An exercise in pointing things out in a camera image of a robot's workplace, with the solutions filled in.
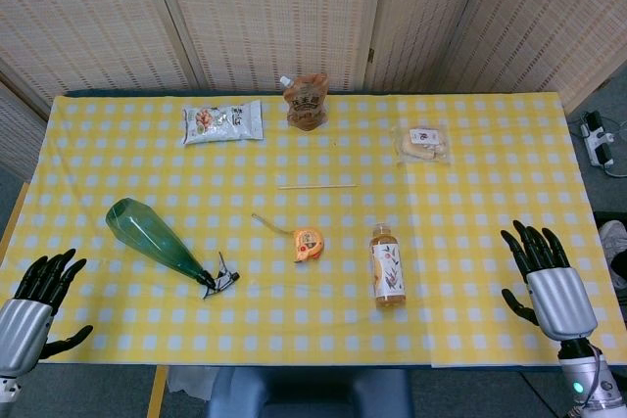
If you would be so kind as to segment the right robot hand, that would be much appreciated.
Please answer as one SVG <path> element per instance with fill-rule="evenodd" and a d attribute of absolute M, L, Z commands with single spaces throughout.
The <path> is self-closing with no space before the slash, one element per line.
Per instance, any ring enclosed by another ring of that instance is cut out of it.
<path fill-rule="evenodd" d="M 537 230 L 515 220 L 513 236 L 501 236 L 522 276 L 532 305 L 527 307 L 509 289 L 502 290 L 509 309 L 538 326 L 553 341 L 586 339 L 598 320 L 579 273 L 570 265 L 557 235 L 548 228 Z"/>

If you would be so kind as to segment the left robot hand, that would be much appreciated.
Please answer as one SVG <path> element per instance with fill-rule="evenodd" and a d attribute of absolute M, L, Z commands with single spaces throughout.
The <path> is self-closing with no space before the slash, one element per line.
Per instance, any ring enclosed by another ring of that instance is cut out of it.
<path fill-rule="evenodd" d="M 76 274 L 86 260 L 75 249 L 42 256 L 25 272 L 14 295 L 1 307 L 1 376 L 16 379 L 36 364 L 81 344 L 92 333 L 85 325 L 74 335 L 54 342 L 49 331 Z"/>

